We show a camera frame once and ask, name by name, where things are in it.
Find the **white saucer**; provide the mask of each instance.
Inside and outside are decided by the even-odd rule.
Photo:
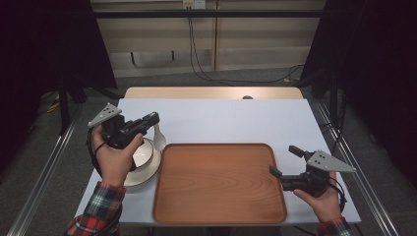
[[[150,177],[156,173],[156,170],[159,168],[161,160],[160,151],[156,150],[153,147],[153,155],[149,161],[145,164],[139,166],[136,170],[129,172],[125,180],[125,187],[131,187],[139,185],[147,181]]]
[[[142,166],[147,163],[153,155],[153,145],[148,139],[144,139],[144,143],[136,149],[133,154],[136,167]]]

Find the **wooden tray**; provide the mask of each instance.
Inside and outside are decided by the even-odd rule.
[[[153,217],[161,224],[276,224],[286,218],[265,144],[168,145]]]

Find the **sleeve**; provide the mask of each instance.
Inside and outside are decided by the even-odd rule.
[[[67,235],[92,235],[103,230],[112,222],[116,222],[116,224],[110,229],[109,234],[120,235],[118,227],[120,215],[117,213],[121,212],[125,193],[126,189],[124,188],[116,188],[98,182],[84,213],[75,217],[68,224]]]
[[[318,236],[351,236],[354,235],[344,217],[320,223],[317,227]]]

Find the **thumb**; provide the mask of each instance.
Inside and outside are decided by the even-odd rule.
[[[306,192],[296,189],[293,191],[294,195],[306,202],[308,205],[311,205],[311,203],[315,200],[313,196],[307,194]]]
[[[136,135],[132,141],[123,149],[123,153],[132,156],[138,147],[141,146],[144,136],[142,134]]]

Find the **person's left hand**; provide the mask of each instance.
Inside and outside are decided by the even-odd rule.
[[[142,144],[143,139],[143,135],[138,134],[124,149],[104,145],[97,151],[96,158],[100,165],[102,182],[119,188],[124,186],[126,176],[132,166],[133,154]],[[101,126],[92,131],[92,140],[95,147],[104,143]]]

